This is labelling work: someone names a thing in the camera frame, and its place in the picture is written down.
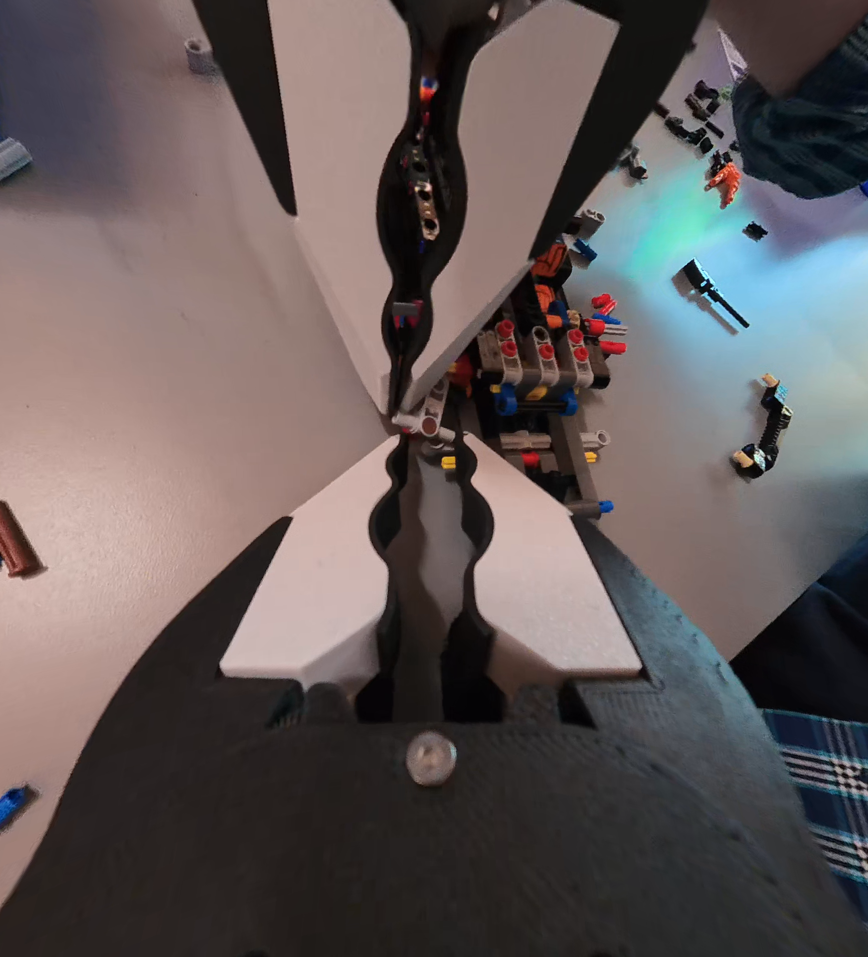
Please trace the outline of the person's right forearm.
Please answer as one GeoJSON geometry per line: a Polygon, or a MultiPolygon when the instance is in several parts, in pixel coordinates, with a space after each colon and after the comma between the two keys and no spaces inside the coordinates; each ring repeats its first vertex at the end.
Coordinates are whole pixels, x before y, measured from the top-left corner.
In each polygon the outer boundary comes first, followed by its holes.
{"type": "Polygon", "coordinates": [[[751,76],[771,96],[787,98],[858,28],[868,1],[710,1],[707,11],[751,76]]]}

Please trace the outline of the pile of loose lego pieces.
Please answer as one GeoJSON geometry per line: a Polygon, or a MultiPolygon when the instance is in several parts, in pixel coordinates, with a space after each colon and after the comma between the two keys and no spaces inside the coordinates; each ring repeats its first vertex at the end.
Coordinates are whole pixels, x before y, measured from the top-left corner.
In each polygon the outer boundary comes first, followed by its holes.
{"type": "MultiPolygon", "coordinates": [[[[704,163],[702,170],[703,192],[704,194],[715,193],[717,197],[716,192],[704,191],[704,186],[709,177],[729,161],[733,161],[742,171],[739,164],[740,148],[738,139],[734,137],[727,143],[727,131],[717,122],[716,116],[717,112],[730,102],[731,96],[732,87],[713,87],[700,79],[694,84],[683,101],[683,106],[687,110],[689,118],[692,119],[693,126],[690,126],[684,117],[674,114],[659,101],[653,104],[650,113],[650,116],[654,117],[667,131],[669,137],[681,144],[685,150],[688,150],[695,161],[704,163]]],[[[634,139],[631,139],[619,152],[610,167],[610,171],[621,173],[632,185],[645,183],[648,179],[649,170],[643,161],[642,154],[641,146],[634,139]]],[[[742,233],[754,242],[761,242],[769,235],[768,230],[755,221],[746,224],[742,233]]]]}

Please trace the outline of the lego vehicle chassis model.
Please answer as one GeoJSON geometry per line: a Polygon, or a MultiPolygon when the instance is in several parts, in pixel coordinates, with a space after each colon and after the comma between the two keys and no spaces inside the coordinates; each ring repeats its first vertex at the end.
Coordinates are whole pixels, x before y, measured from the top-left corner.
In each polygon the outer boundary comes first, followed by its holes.
{"type": "MultiPolygon", "coordinates": [[[[592,299],[588,316],[571,308],[564,292],[573,265],[589,266],[596,255],[590,239],[604,224],[598,210],[576,213],[552,245],[512,288],[431,388],[449,385],[462,413],[504,461],[575,516],[599,520],[614,504],[597,494],[592,466],[610,443],[605,430],[584,423],[581,401],[611,382],[607,360],[626,352],[626,327],[614,315],[609,294],[592,299]]],[[[390,414],[414,412],[399,399],[390,414]]],[[[452,443],[422,441],[423,454],[455,468],[452,443]]]]}

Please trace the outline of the person's dark pants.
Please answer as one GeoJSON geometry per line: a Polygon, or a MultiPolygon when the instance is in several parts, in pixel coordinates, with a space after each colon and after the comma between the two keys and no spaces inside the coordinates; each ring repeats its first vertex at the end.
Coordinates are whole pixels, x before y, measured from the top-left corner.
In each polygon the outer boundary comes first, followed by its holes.
{"type": "Polygon", "coordinates": [[[730,665],[762,709],[868,724],[868,534],[730,665]]]}

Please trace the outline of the orange lego piece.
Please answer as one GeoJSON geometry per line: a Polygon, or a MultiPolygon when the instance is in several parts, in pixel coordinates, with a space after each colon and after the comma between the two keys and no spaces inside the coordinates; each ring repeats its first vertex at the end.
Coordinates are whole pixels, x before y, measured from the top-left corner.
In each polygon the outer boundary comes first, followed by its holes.
{"type": "Polygon", "coordinates": [[[739,167],[733,161],[729,161],[709,177],[704,191],[716,192],[719,197],[719,208],[727,209],[737,196],[741,180],[742,172],[739,167]]]}

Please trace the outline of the black lego piece with axle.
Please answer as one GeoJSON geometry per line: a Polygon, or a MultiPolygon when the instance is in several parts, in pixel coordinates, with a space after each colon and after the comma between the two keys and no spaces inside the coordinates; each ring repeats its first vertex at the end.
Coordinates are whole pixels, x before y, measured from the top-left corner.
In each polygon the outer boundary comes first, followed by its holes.
{"type": "Polygon", "coordinates": [[[732,306],[712,280],[702,263],[692,258],[671,278],[679,295],[692,305],[700,305],[712,313],[718,310],[725,313],[741,329],[750,329],[751,324],[732,306]]]}

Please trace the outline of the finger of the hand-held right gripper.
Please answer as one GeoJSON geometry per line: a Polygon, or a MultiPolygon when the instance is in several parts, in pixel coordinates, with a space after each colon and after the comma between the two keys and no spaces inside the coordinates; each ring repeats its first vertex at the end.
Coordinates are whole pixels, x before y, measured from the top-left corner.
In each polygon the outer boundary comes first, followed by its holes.
{"type": "Polygon", "coordinates": [[[459,243],[432,284],[432,329],[401,408],[414,409],[511,293],[619,33],[573,2],[525,12],[472,61],[458,138],[467,204],[459,243]]]}
{"type": "Polygon", "coordinates": [[[382,318],[392,272],[381,174],[408,115],[412,44],[390,2],[271,1],[295,233],[363,386],[388,407],[382,318]]]}

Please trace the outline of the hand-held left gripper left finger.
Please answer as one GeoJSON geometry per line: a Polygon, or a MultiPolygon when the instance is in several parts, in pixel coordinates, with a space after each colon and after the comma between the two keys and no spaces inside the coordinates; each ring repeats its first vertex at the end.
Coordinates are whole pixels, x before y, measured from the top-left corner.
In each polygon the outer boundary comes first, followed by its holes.
{"type": "Polygon", "coordinates": [[[392,719],[401,621],[388,549],[405,483],[406,437],[389,437],[286,518],[224,676],[336,685],[361,721],[392,719]]]}

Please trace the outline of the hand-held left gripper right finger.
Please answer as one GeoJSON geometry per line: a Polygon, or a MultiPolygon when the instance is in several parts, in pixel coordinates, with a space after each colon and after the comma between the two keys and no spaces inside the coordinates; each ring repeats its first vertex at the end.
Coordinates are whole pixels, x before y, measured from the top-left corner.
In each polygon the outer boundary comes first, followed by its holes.
{"type": "Polygon", "coordinates": [[[640,677],[570,510],[470,433],[455,459],[472,554],[442,651],[444,718],[498,722],[525,688],[640,677]]]}

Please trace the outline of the black lego link tan ends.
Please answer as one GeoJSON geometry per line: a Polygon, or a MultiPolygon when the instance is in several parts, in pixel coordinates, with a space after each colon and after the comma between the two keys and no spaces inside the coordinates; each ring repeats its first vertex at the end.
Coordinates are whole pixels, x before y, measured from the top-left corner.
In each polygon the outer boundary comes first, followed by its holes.
{"type": "Polygon", "coordinates": [[[755,480],[775,467],[785,432],[794,417],[788,405],[788,389],[770,373],[760,377],[763,394],[760,407],[766,413],[758,440],[736,450],[730,457],[734,471],[744,480],[755,480]]]}

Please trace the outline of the brown lego axle connector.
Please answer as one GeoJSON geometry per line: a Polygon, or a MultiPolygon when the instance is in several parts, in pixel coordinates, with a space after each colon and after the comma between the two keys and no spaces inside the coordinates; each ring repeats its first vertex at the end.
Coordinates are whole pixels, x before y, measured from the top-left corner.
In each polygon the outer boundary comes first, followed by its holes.
{"type": "Polygon", "coordinates": [[[3,499],[0,499],[0,557],[10,578],[28,578],[44,571],[43,562],[3,499]]]}

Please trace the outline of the light grey lego connector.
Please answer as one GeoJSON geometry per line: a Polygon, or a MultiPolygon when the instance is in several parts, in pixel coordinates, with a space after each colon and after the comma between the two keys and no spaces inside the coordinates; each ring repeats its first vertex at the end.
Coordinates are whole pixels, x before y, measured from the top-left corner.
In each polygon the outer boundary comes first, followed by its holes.
{"type": "Polygon", "coordinates": [[[392,416],[392,424],[428,442],[454,442],[455,432],[442,424],[448,394],[449,385],[440,383],[431,389],[416,411],[395,413],[392,416]]]}

